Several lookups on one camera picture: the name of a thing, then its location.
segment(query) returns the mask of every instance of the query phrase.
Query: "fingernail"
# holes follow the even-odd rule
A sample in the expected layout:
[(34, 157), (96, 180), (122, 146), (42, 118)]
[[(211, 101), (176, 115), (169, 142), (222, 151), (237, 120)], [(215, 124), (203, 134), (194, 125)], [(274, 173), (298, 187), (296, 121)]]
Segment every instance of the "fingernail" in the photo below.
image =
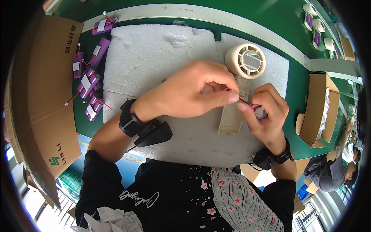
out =
[(238, 94), (235, 94), (235, 93), (231, 93), (231, 95), (229, 95), (229, 103), (234, 103), (236, 101), (238, 101)]
[(241, 112), (245, 112), (246, 111), (246, 106), (242, 103), (237, 103), (237, 108), (241, 111)]

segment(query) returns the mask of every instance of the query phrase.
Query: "pink flower print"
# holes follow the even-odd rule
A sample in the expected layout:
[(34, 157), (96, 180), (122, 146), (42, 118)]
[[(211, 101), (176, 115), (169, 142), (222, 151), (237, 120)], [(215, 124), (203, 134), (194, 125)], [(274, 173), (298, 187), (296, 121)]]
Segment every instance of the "pink flower print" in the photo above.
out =
[(214, 215), (214, 213), (215, 213), (215, 209), (214, 208), (207, 209), (207, 214)]
[(219, 181), (219, 186), (224, 187), (225, 185), (226, 185), (226, 181), (221, 179), (221, 181)]
[(235, 203), (236, 205), (240, 205), (240, 204), (241, 204), (241, 198), (240, 198), (240, 197), (235, 197), (235, 198), (234, 198), (234, 203)]
[(207, 187), (207, 183), (206, 183), (204, 180), (201, 180), (201, 188), (202, 188), (203, 190), (208, 189), (208, 187)]

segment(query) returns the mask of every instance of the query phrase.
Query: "hand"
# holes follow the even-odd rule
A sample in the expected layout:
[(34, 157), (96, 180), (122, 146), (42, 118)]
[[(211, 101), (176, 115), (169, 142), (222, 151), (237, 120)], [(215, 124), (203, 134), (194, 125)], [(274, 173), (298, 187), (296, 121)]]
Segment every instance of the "hand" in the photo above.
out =
[(251, 103), (262, 105), (268, 117), (258, 120), (251, 106), (246, 103), (238, 103), (237, 107), (246, 119), (250, 132), (263, 142), (274, 155), (282, 154), (286, 149), (282, 126), (289, 113), (287, 102), (271, 83), (267, 83), (254, 91)]
[(225, 65), (191, 60), (161, 85), (142, 95), (130, 112), (142, 121), (161, 115), (191, 118), (209, 110), (234, 103), (239, 96), (226, 87), (239, 92), (233, 74)]

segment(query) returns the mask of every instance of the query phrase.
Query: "wrist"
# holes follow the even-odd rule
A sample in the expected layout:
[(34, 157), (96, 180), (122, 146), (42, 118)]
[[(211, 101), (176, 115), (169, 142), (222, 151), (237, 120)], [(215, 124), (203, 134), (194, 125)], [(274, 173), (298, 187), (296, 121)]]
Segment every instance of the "wrist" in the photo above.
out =
[(286, 139), (282, 131), (279, 136), (273, 141), (266, 143), (265, 146), (272, 152), (275, 156), (280, 156), (286, 150)]
[(143, 101), (140, 98), (133, 103), (130, 113), (135, 114), (142, 123), (147, 123), (160, 116), (154, 103)]

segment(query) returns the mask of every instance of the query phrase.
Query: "green workbench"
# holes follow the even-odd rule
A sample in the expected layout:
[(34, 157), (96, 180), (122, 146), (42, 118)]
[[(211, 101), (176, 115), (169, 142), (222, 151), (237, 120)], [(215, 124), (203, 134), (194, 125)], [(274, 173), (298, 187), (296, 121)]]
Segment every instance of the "green workbench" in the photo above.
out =
[[(188, 1), (122, 1), (122, 0), (88, 0), (84, 3), (77, 0), (63, 0), (54, 15), (69, 18), (75, 21), (84, 22), (95, 16), (102, 14), (105, 10), (107, 12), (145, 4), (155, 3), (179, 3), (179, 4), (193, 4), (198, 6), (205, 6), (223, 10), (232, 14), (236, 14), (254, 21), (269, 30), (277, 33), (283, 37), (301, 52), (303, 52), (309, 58), (329, 58), (328, 50), (324, 48), (323, 42), (321, 43), (320, 51), (317, 51), (312, 45), (312, 32), (308, 31), (304, 24), (304, 11), (302, 6), (306, 4), (304, 0), (281, 0), (276, 1), (273, 5), (269, 5), (270, 1), (262, 0), (250, 0), (250, 1), (229, 1), (227, 4), (225, 1), (211, 1), (211, 0), (188, 0)], [(148, 19), (134, 19), (119, 22), (118, 26), (134, 25), (134, 24), (172, 24), (174, 20), (182, 20), (188, 26), (194, 28), (207, 29), (214, 33), (216, 41), (220, 40), (221, 33), (228, 33), (237, 37), (244, 38), (246, 40), (257, 43), (264, 46), (277, 54), (285, 57), (289, 60), (289, 76), (286, 91), (286, 101), (290, 107), (290, 112), (287, 116), (286, 122), (283, 126), (286, 137), (290, 141), (291, 149), (295, 155), (295, 159), (305, 159), (315, 157), (332, 151), (335, 148), (335, 144), (341, 134), (341, 130), (345, 125), (346, 118), (339, 109), (338, 119), (334, 129), (334, 134), (330, 144), (326, 144), (324, 148), (310, 149), (295, 133), (295, 121), (299, 113), (305, 113), (306, 108), (306, 96), (308, 95), (309, 88), (309, 71), (302, 66), (299, 62), (294, 60), (291, 56), (287, 55), (280, 49), (272, 46), (271, 44), (262, 41), (252, 35), (243, 33), (239, 30), (221, 26), (214, 23), (192, 20), (192, 19), (177, 19), (177, 18), (148, 18)], [(90, 31), (82, 33), (80, 36), (81, 50), (86, 53), (86, 60), (90, 60), (94, 47), (99, 43), (102, 37), (108, 39), (111, 38), (109, 33), (93, 36)], [(322, 33), (322, 38), (332, 37), (331, 34), (326, 31)], [(101, 76), (104, 74), (105, 57), (102, 59), (98, 66), (99, 73)], [(346, 80), (332, 78), (337, 85), (340, 92), (353, 94), (351, 86)], [(73, 80), (73, 94), (77, 93), (77, 87), (79, 79)], [(341, 101), (344, 104), (345, 109), (349, 108), (349, 104), (354, 104), (354, 99), (341, 95)], [(97, 115), (94, 122), (90, 122), (85, 115), (86, 104), (82, 102), (80, 98), (73, 100), (73, 110), (75, 114), (75, 124), (77, 133), (83, 134), (88, 137), (98, 131), (103, 125), (103, 112)]]

